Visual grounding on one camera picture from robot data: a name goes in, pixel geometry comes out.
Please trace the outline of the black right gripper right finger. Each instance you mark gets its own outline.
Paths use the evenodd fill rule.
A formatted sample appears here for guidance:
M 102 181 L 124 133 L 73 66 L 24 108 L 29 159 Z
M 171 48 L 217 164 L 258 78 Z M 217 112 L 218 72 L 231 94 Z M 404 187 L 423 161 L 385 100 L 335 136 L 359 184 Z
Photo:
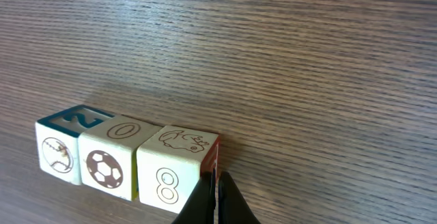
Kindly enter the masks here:
M 221 172 L 218 181 L 218 223 L 261 224 L 227 171 Z

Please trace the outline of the yellow soccer ball J block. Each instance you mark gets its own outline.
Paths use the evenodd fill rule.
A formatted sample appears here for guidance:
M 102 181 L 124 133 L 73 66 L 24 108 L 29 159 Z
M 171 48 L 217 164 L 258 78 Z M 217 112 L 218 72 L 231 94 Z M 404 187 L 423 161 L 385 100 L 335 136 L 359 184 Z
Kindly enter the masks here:
M 83 184 L 132 201 L 138 196 L 137 149 L 160 126 L 116 115 L 78 137 Z

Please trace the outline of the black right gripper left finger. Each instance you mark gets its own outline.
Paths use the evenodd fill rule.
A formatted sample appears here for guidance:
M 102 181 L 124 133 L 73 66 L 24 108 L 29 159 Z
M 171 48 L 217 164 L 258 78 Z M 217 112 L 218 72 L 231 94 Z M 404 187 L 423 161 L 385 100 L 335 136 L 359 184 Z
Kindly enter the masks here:
M 216 170 L 203 173 L 172 224 L 213 224 L 215 187 Z

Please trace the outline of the green N letter block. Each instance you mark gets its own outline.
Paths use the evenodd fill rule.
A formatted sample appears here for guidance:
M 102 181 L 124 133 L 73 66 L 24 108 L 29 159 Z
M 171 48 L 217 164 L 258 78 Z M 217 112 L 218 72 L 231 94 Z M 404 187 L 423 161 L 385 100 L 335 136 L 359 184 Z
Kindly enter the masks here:
M 165 126 L 137 150 L 139 201 L 179 213 L 205 172 L 218 165 L 219 135 Z

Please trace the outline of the red 6 baseball block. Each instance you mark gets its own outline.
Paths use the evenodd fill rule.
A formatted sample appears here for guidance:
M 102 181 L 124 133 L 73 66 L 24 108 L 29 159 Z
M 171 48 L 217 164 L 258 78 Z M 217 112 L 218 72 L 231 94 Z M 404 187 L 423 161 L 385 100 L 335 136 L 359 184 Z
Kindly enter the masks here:
M 35 122 L 40 168 L 56 178 L 81 185 L 78 137 L 114 115 L 84 104 Z

